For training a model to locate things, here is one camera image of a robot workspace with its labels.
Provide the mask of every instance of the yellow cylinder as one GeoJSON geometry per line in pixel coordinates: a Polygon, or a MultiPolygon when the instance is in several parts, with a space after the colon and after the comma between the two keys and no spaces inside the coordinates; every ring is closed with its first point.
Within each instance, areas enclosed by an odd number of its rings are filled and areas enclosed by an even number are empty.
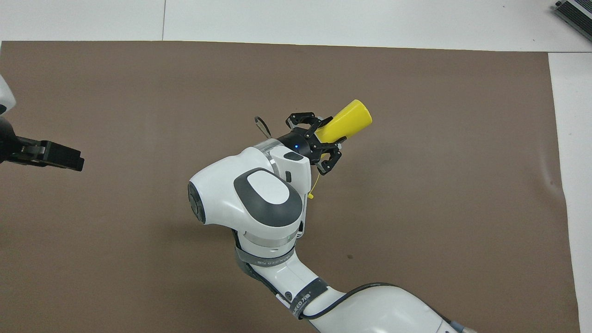
{"type": "Polygon", "coordinates": [[[366,126],[372,124],[372,117],[368,109],[358,100],[353,100],[333,119],[316,132],[320,142],[335,142],[340,137],[352,137],[366,126]]]}

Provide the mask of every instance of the black end effector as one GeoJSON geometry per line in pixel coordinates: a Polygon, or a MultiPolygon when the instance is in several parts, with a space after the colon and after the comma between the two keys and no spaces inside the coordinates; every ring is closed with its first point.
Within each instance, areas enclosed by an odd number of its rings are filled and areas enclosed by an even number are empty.
{"type": "Polygon", "coordinates": [[[58,167],[82,171],[81,152],[58,143],[16,136],[8,120],[0,117],[0,163],[58,167]]]}
{"type": "Polygon", "coordinates": [[[292,113],[286,119],[286,124],[292,130],[290,133],[279,137],[278,140],[296,153],[306,156],[310,160],[310,164],[317,166],[321,175],[326,175],[333,170],[333,167],[341,158],[339,144],[347,139],[343,136],[335,142],[323,143],[314,135],[314,132],[328,124],[332,119],[333,117],[319,119],[312,112],[292,113]],[[298,127],[299,124],[308,124],[310,127],[305,129],[298,127]],[[324,154],[329,154],[329,159],[321,161],[324,154]]]}

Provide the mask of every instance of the black cable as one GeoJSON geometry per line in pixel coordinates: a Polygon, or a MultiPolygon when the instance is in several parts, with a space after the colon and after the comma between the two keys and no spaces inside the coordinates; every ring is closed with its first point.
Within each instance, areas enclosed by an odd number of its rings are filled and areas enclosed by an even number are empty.
{"type": "MultiPolygon", "coordinates": [[[[340,297],[338,300],[336,300],[335,302],[333,302],[333,304],[329,305],[325,310],[322,310],[321,312],[312,315],[312,316],[307,316],[305,314],[300,315],[300,318],[302,319],[307,319],[307,320],[313,320],[313,319],[317,319],[320,318],[321,316],[327,314],[327,312],[333,310],[337,305],[341,304],[344,300],[348,299],[351,295],[357,293],[357,292],[361,292],[364,289],[368,289],[371,287],[379,287],[379,286],[387,286],[387,287],[397,287],[397,288],[401,288],[399,286],[396,286],[394,284],[391,283],[384,283],[384,282],[374,282],[374,283],[368,283],[368,284],[364,284],[363,286],[359,286],[349,292],[347,292],[345,295],[343,295],[342,297],[340,297]]],[[[429,304],[427,304],[426,302],[424,302],[424,304],[426,304],[430,309],[432,309],[432,311],[436,312],[437,315],[439,315],[445,322],[447,322],[448,324],[450,324],[451,320],[448,319],[447,317],[443,316],[440,312],[436,311],[436,309],[434,309],[433,307],[431,307],[429,304]]]]}

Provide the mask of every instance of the yellow cable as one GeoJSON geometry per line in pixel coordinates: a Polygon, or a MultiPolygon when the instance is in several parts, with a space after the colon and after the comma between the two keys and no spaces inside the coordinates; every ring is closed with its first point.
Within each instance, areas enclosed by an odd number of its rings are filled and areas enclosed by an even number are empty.
{"type": "Polygon", "coordinates": [[[315,181],[314,181],[314,185],[313,185],[313,187],[310,189],[310,192],[308,192],[308,198],[309,198],[309,199],[312,199],[312,198],[314,198],[314,195],[313,195],[313,190],[314,190],[314,187],[317,185],[317,183],[318,183],[318,179],[319,179],[320,177],[321,177],[321,173],[319,172],[319,174],[317,174],[317,180],[315,180],[315,181]]]}

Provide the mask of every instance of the white robot link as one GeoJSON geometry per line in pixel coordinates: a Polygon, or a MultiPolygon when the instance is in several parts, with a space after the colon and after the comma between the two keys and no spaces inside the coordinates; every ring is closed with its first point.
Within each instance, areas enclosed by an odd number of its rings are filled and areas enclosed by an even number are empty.
{"type": "Polygon", "coordinates": [[[199,221],[232,229],[236,260],[247,275],[262,282],[294,317],[310,321],[322,333],[475,332],[392,284],[370,283],[339,292],[296,255],[294,245],[304,233],[311,165],[321,175],[330,172],[341,157],[341,143],[372,122],[360,101],[351,102],[335,118],[292,114],[286,120],[291,131],[277,139],[259,117],[255,122],[266,141],[204,168],[188,186],[199,221]]]}
{"type": "Polygon", "coordinates": [[[2,75],[0,75],[0,116],[4,115],[8,110],[16,105],[17,101],[2,75]]]}

